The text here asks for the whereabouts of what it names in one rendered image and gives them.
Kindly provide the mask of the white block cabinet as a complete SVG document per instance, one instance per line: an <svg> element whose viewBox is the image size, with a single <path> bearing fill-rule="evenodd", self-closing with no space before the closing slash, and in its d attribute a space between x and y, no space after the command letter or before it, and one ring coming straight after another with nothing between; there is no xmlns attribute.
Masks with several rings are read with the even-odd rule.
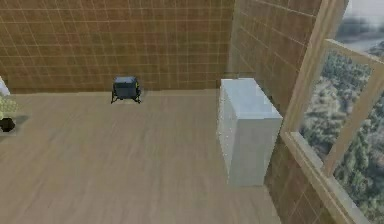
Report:
<svg viewBox="0 0 384 224"><path fill-rule="evenodd" d="M282 120L253 78L221 80L217 137L229 185L264 184Z"/></svg>

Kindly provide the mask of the dark grey box on legs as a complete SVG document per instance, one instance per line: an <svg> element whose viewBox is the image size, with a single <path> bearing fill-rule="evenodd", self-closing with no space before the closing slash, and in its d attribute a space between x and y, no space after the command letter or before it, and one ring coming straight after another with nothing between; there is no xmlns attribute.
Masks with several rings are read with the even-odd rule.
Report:
<svg viewBox="0 0 384 224"><path fill-rule="evenodd" d="M134 102L141 103L141 89L135 76L115 77L112 84L111 102L117 100L131 99Z"/></svg>

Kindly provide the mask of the wooden framed window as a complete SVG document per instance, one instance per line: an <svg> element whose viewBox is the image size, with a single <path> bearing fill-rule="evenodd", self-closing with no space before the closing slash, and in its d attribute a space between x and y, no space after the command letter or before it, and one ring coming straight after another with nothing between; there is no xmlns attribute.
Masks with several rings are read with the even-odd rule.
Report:
<svg viewBox="0 0 384 224"><path fill-rule="evenodd" d="M384 224L384 0L322 0L282 138L327 224Z"/></svg>

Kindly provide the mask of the yellow-green house plant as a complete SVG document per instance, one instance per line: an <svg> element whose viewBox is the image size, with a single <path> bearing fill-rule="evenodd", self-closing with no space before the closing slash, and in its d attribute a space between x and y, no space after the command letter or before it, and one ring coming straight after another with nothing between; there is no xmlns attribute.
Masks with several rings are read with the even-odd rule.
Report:
<svg viewBox="0 0 384 224"><path fill-rule="evenodd" d="M0 96L0 120L9 117L18 110L18 104L9 98Z"/></svg>

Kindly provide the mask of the black plant pot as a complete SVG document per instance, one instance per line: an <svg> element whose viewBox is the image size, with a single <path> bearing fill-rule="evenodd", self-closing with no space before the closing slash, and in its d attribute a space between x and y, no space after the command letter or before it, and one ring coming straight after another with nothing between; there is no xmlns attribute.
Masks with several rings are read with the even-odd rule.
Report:
<svg viewBox="0 0 384 224"><path fill-rule="evenodd" d="M15 128L15 123L11 118L3 118L0 120L0 129L3 132L10 132Z"/></svg>

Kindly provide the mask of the white furniture corner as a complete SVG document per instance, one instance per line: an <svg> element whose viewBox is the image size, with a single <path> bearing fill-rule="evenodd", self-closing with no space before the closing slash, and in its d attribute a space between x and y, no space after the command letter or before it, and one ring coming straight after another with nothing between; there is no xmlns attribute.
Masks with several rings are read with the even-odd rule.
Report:
<svg viewBox="0 0 384 224"><path fill-rule="evenodd" d="M1 77L0 77L0 94L2 94L3 96L10 95L10 91Z"/></svg>

